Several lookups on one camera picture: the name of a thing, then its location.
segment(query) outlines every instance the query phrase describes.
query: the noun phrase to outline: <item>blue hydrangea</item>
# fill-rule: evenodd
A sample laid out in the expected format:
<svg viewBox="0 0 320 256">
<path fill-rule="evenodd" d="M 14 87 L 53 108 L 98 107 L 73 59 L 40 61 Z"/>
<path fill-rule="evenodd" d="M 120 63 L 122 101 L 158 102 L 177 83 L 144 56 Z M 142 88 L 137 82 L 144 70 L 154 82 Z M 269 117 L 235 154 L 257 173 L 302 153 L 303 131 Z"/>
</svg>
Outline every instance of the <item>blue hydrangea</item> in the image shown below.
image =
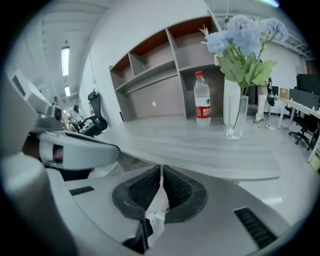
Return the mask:
<svg viewBox="0 0 320 256">
<path fill-rule="evenodd" d="M 226 38 L 229 44 L 235 44 L 243 55 L 251 53 L 258 55 L 262 44 L 260 42 L 260 24 L 245 15 L 237 15 L 227 24 Z"/>
<path fill-rule="evenodd" d="M 205 39 L 207 40 L 209 52 L 213 54 L 223 53 L 224 49 L 229 44 L 224 31 L 207 34 Z"/>
<path fill-rule="evenodd" d="M 237 31 L 242 29 L 258 29 L 258 24 L 246 15 L 239 14 L 232 17 L 226 25 L 226 29 L 229 31 Z"/>
<path fill-rule="evenodd" d="M 274 37 L 284 42 L 289 36 L 286 26 L 277 18 L 266 18 L 262 20 L 261 27 L 263 32 L 269 36 L 269 39 Z"/>
</svg>

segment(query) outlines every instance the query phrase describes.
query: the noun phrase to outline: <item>white wall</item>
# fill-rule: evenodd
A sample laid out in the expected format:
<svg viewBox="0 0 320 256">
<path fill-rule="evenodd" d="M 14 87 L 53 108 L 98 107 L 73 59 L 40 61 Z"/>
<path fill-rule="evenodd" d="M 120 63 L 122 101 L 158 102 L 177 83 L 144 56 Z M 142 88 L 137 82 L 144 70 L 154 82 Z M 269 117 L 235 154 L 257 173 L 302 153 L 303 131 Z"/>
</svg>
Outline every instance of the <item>white wall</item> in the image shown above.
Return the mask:
<svg viewBox="0 0 320 256">
<path fill-rule="evenodd" d="M 203 0 L 124 0 L 105 13 L 91 37 L 92 83 L 89 55 L 79 88 L 79 105 L 89 116 L 88 94 L 101 94 L 102 115 L 110 126 L 121 123 L 120 107 L 112 86 L 109 66 L 155 32 L 183 20 L 207 14 Z"/>
<path fill-rule="evenodd" d="M 271 78 L 272 85 L 279 88 L 293 89 L 297 86 L 297 73 L 306 74 L 306 62 L 301 59 L 297 54 L 269 44 L 265 52 L 261 55 L 262 61 L 273 60 L 276 61 L 275 67 L 272 69 Z M 271 107 L 272 113 L 281 113 L 282 103 L 276 101 L 274 106 Z"/>
</svg>

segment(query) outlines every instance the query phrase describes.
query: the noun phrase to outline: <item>ceiling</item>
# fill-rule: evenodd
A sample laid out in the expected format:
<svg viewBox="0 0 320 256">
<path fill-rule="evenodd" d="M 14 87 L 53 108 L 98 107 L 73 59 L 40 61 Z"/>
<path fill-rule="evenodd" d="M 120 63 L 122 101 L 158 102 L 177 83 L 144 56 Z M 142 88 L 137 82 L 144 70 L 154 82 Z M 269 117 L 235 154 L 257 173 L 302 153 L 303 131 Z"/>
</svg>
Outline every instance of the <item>ceiling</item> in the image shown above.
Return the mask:
<svg viewBox="0 0 320 256">
<path fill-rule="evenodd" d="M 78 101 L 79 78 L 90 35 L 114 0 L 55 0 L 40 13 L 43 54 L 60 103 Z M 61 48 L 70 47 L 69 75 L 63 76 Z M 70 87 L 66 97 L 64 87 Z"/>
<path fill-rule="evenodd" d="M 225 21 L 237 14 L 244 14 L 253 19 L 265 19 L 275 17 L 285 24 L 289 37 L 284 43 L 273 42 L 294 53 L 303 59 L 314 59 L 308 43 L 302 36 L 295 23 L 280 9 L 263 3 L 260 0 L 204 0 L 214 14 L 221 29 L 225 27 Z"/>
</svg>

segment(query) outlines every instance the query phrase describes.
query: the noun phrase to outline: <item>glass vase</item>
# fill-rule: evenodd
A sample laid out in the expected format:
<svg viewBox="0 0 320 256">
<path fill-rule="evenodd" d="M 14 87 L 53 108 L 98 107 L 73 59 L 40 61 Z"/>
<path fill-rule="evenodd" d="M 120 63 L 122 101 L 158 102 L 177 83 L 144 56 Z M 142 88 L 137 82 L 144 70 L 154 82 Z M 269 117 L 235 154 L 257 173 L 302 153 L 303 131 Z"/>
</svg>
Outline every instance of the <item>glass vase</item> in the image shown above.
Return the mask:
<svg viewBox="0 0 320 256">
<path fill-rule="evenodd" d="M 229 117 L 226 129 L 226 136 L 230 140 L 239 140 L 245 130 L 247 112 L 248 112 L 248 96 L 241 96 L 240 102 L 237 102 L 235 95 L 230 95 L 229 98 Z"/>
</svg>

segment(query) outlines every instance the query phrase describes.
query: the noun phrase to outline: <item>white shelving unit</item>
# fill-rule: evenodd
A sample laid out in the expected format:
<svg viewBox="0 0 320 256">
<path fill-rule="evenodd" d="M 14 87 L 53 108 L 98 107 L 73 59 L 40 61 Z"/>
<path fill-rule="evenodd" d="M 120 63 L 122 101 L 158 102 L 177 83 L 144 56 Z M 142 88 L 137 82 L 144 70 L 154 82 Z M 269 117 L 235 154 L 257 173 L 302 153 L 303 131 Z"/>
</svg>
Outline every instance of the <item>white shelving unit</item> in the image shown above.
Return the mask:
<svg viewBox="0 0 320 256">
<path fill-rule="evenodd" d="M 204 35 L 199 29 L 204 25 L 209 32 L 218 31 L 210 15 L 185 20 L 151 35 L 110 67 L 125 122 L 156 116 L 195 116 L 193 89 L 198 70 L 203 71 L 210 87 L 211 114 L 223 116 L 224 76 L 201 43 Z"/>
</svg>

